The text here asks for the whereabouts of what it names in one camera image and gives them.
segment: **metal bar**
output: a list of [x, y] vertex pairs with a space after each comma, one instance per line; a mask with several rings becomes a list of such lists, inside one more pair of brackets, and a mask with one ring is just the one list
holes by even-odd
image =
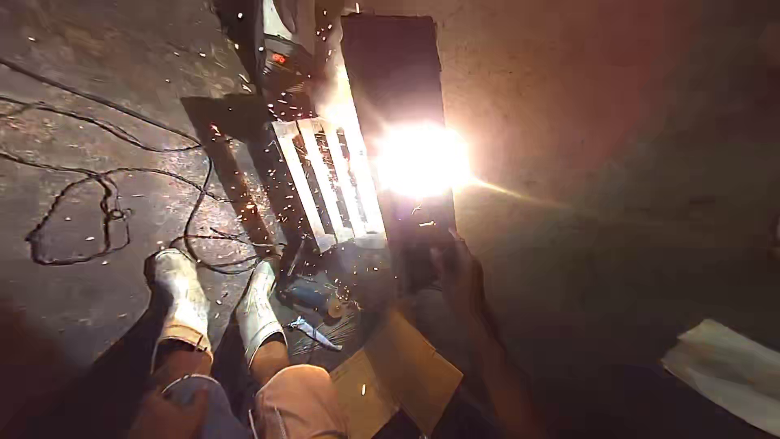
[[293, 144], [293, 138], [297, 135], [296, 123], [273, 122], [273, 127], [276, 132], [276, 137], [279, 140], [279, 147], [282, 150], [282, 154], [285, 156], [292, 182], [295, 184], [296, 191], [298, 192], [300, 204], [303, 206], [303, 211], [306, 213], [306, 218], [309, 220], [311, 232], [317, 240], [317, 246], [319, 247], [320, 252], [324, 252], [335, 244], [335, 239], [333, 235], [325, 233], [320, 214], [317, 211], [317, 205], [314, 204], [314, 197], [311, 194], [311, 189], [309, 189], [306, 174], [303, 172], [303, 166], [298, 159], [298, 152]]
[[341, 213], [339, 213], [338, 204], [339, 199], [336, 197], [336, 193], [331, 186], [330, 171], [322, 161], [320, 146], [317, 144], [317, 138], [314, 137], [314, 127], [312, 126], [311, 119], [298, 120], [298, 128], [300, 128], [300, 132], [303, 135], [303, 144], [306, 146], [306, 154], [309, 156], [311, 169], [314, 170], [314, 177], [317, 179], [317, 184], [320, 186], [322, 200], [325, 203], [325, 211], [328, 213], [328, 218], [331, 220], [333, 231], [336, 234], [336, 241], [347, 241], [353, 238], [352, 231], [345, 228], [344, 223], [341, 221]]
[[344, 197], [346, 213], [349, 216], [349, 223], [352, 225], [352, 232], [355, 234], [355, 237], [361, 237], [366, 234], [366, 225], [360, 216], [360, 209], [357, 205], [357, 192], [352, 185], [352, 179], [349, 178], [349, 164], [344, 158], [341, 142], [336, 134], [336, 127], [324, 120], [318, 120], [318, 122], [325, 132], [325, 138], [328, 139], [328, 149], [330, 149], [331, 158], [333, 158], [333, 167], [336, 169], [336, 178], [339, 179], [339, 187]]
[[377, 191], [374, 188], [374, 179], [371, 177], [371, 168], [368, 166], [366, 145], [363, 143], [360, 128], [344, 127], [344, 138], [349, 149], [349, 164], [355, 174], [357, 191], [363, 203], [363, 211], [366, 213], [366, 232], [384, 235], [385, 225], [382, 222]]

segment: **hand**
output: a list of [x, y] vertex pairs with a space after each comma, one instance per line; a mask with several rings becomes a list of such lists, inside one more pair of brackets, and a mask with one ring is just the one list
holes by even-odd
[[479, 322], [487, 310], [482, 264], [471, 254], [458, 232], [449, 229], [441, 246], [431, 249], [431, 261], [452, 311], [461, 319]]
[[149, 392], [141, 402], [130, 439], [191, 439], [200, 436], [208, 409], [208, 391], [195, 392], [191, 405], [181, 406], [162, 397], [161, 389]]

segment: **boot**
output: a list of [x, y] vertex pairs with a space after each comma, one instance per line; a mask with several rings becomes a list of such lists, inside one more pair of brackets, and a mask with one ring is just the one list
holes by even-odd
[[170, 339], [184, 341], [213, 360], [208, 340], [209, 304], [198, 282], [195, 263], [180, 250], [167, 248], [154, 256], [154, 282], [173, 299], [158, 344]]
[[268, 298], [276, 287], [276, 273], [279, 270], [279, 257], [263, 259], [250, 278], [244, 297], [236, 308], [236, 320], [239, 323], [241, 340], [244, 345], [244, 358], [248, 366], [252, 365], [258, 348], [271, 335], [281, 333], [287, 344], [282, 325], [276, 319]]

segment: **person's leg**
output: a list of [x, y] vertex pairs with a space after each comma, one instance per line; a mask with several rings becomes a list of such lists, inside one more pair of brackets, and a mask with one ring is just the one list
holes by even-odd
[[347, 437], [346, 418], [328, 372], [289, 364], [284, 331], [268, 301], [277, 272], [276, 258], [258, 264], [236, 309], [246, 364], [263, 386], [250, 418], [259, 437]]
[[264, 386], [276, 373], [289, 365], [285, 339], [274, 334], [258, 348], [249, 369], [254, 380]]
[[188, 373], [208, 375], [214, 358], [207, 335], [209, 304], [195, 263], [179, 250], [168, 248], [154, 255], [153, 270], [154, 288], [171, 298], [155, 349], [153, 372], [165, 371], [173, 379]]
[[168, 429], [180, 428], [176, 411], [161, 410], [160, 401], [186, 411], [197, 405], [199, 394], [205, 394], [206, 407], [200, 419], [190, 421], [198, 422], [198, 437], [247, 437], [249, 432], [232, 414], [222, 386], [209, 376], [213, 361], [207, 335], [209, 303], [195, 263], [174, 248], [153, 258], [154, 288], [169, 294], [172, 304], [152, 360], [152, 392], [157, 394], [145, 400], [157, 403], [142, 405], [131, 437], [160, 437]]

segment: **electrical wire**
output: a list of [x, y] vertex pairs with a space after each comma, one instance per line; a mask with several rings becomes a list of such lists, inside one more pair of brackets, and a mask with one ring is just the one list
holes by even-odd
[[[157, 120], [153, 120], [152, 118], [145, 116], [143, 114], [140, 114], [132, 109], [128, 109], [123, 105], [117, 104], [115, 102], [111, 102], [106, 98], [102, 98], [101, 96], [93, 95], [91, 93], [87, 93], [85, 91], [80, 91], [75, 89], [74, 87], [70, 87], [67, 84], [62, 84], [56, 80], [52, 80], [47, 77], [43, 77], [37, 73], [31, 72], [22, 66], [19, 66], [15, 64], [14, 62], [10, 62], [6, 59], [0, 58], [0, 64], [7, 66], [11, 70], [21, 73], [23, 75], [26, 75], [28, 77], [31, 77], [35, 80], [38, 80], [44, 84], [50, 85], [52, 87], [56, 87], [59, 89], [62, 89], [64, 91], [68, 91], [70, 93], [73, 93], [75, 95], [78, 95], [82, 98], [89, 99], [91, 101], [97, 102], [102, 105], [106, 105], [107, 107], [110, 107], [116, 111], [125, 113], [129, 116], [132, 116], [136, 119], [142, 120], [145, 123], [149, 123], [155, 127], [159, 127], [162, 130], [166, 130], [168, 132], [177, 134], [181, 137], [184, 137], [187, 140], [190, 140], [194, 142], [194, 145], [187, 146], [184, 148], [154, 148], [149, 145], [144, 144], [142, 141], [140, 141], [137, 137], [133, 136], [131, 133], [129, 133], [124, 128], [121, 128], [113, 123], [96, 119], [91, 116], [86, 116], [84, 114], [74, 112], [68, 109], [62, 109], [59, 107], [55, 107], [53, 105], [49, 105], [46, 102], [25, 102], [20, 101], [18, 99], [10, 98], [8, 96], [0, 95], [0, 102], [8, 102], [10, 104], [14, 105], [20, 105], [18, 109], [14, 109], [9, 113], [1, 114], [0, 119], [7, 119], [12, 116], [17, 116], [19, 114], [22, 114], [27, 111], [31, 110], [39, 110], [39, 111], [46, 111], [46, 112], [53, 112], [56, 114], [60, 114], [62, 116], [71, 117], [77, 120], [81, 120], [87, 123], [91, 123], [97, 127], [100, 127], [102, 130], [105, 130], [109, 132], [110, 134], [116, 136], [117, 138], [126, 141], [138, 148], [141, 148], [145, 151], [150, 152], [187, 152], [194, 149], [202, 148], [202, 145], [200, 142], [193, 136], [178, 130], [176, 128], [171, 128], [167, 126], [166, 124], [159, 122]], [[253, 242], [245, 242], [241, 239], [239, 239], [240, 235], [236, 236], [230, 236], [229, 234], [225, 234], [223, 232], [219, 232], [218, 230], [214, 230], [218, 233], [218, 235], [197, 235], [197, 234], [191, 234], [190, 229], [192, 227], [192, 223], [197, 216], [198, 210], [200, 209], [200, 206], [202, 205], [204, 199], [206, 197], [213, 198], [217, 202], [231, 202], [229, 198], [222, 198], [214, 193], [210, 192], [207, 189], [208, 181], [211, 178], [212, 171], [214, 169], [214, 163], [211, 160], [211, 157], [207, 157], [207, 164], [208, 169], [206, 172], [206, 175], [204, 177], [204, 181], [202, 184], [198, 184], [192, 180], [189, 180], [185, 177], [180, 176], [179, 174], [172, 173], [166, 170], [160, 170], [155, 168], [143, 168], [143, 167], [119, 167], [112, 170], [107, 170], [103, 172], [98, 172], [95, 170], [89, 170], [86, 168], [79, 168], [79, 167], [68, 167], [68, 166], [57, 166], [57, 165], [51, 165], [47, 163], [41, 163], [41, 162], [35, 162], [33, 160], [24, 159], [22, 157], [19, 157], [18, 155], [14, 155], [11, 152], [8, 152], [5, 149], [0, 148], [0, 159], [9, 160], [11, 162], [18, 163], [20, 165], [24, 166], [31, 166], [38, 169], [43, 170], [52, 170], [57, 172], [67, 172], [67, 173], [78, 173], [81, 175], [84, 175], [84, 178], [78, 181], [74, 181], [68, 185], [66, 185], [56, 196], [54, 201], [50, 204], [47, 212], [44, 214], [43, 219], [35, 225], [35, 227], [27, 234], [25, 240], [30, 243], [30, 258], [38, 264], [45, 265], [45, 266], [68, 266], [73, 265], [77, 263], [83, 263], [83, 262], [89, 262], [91, 260], [104, 257], [106, 255], [110, 255], [113, 252], [117, 252], [119, 250], [122, 250], [123, 248], [127, 247], [131, 240], [130, 236], [130, 227], [129, 227], [129, 221], [128, 219], [132, 215], [131, 209], [123, 209], [120, 203], [120, 194], [119, 194], [119, 187], [117, 186], [116, 182], [111, 178], [111, 175], [115, 173], [122, 173], [122, 172], [136, 172], [136, 173], [156, 173], [160, 175], [165, 175], [168, 177], [175, 178], [179, 181], [182, 181], [185, 184], [188, 184], [198, 190], [198, 196], [195, 202], [193, 203], [193, 207], [190, 210], [190, 214], [187, 217], [187, 221], [183, 228], [183, 233], [181, 236], [173, 239], [170, 243], [170, 246], [173, 246], [177, 241], [183, 241], [184, 246], [186, 250], [189, 252], [190, 256], [201, 266], [205, 266], [206, 268], [215, 271], [217, 273], [222, 274], [239, 274], [239, 273], [245, 273], [247, 271], [250, 271], [254, 269], [254, 267], [260, 262], [261, 256], [260, 255], [253, 255], [244, 259], [240, 259], [238, 261], [234, 262], [225, 262], [225, 263], [219, 263], [219, 264], [211, 264], [209, 262], [203, 262], [202, 259], [197, 255], [195, 248], [193, 246], [192, 240], [193, 239], [208, 239], [208, 240], [230, 240], [230, 241], [236, 241], [241, 244], [248, 244], [253, 245], [254, 247], [273, 247], [273, 244], [255, 244]], [[102, 249], [98, 251], [97, 253], [86, 255], [86, 256], [76, 256], [71, 258], [65, 258], [65, 259], [53, 259], [46, 256], [46, 251], [44, 248], [44, 228], [48, 221], [53, 217], [56, 209], [62, 204], [62, 202], [65, 200], [66, 196], [73, 190], [75, 190], [77, 187], [81, 186], [82, 184], [88, 183], [90, 181], [96, 182], [101, 185], [103, 189], [103, 195], [100, 200], [100, 209], [102, 212], [102, 231], [103, 231], [103, 244]], [[122, 222], [124, 225], [124, 231], [125, 231], [125, 239], [121, 244], [114, 245], [112, 242], [112, 224], [114, 222]], [[247, 262], [250, 262], [248, 266], [241, 266], [242, 264], [245, 264]], [[237, 269], [228, 269], [229, 267], [235, 267], [235, 266], [241, 266]]]

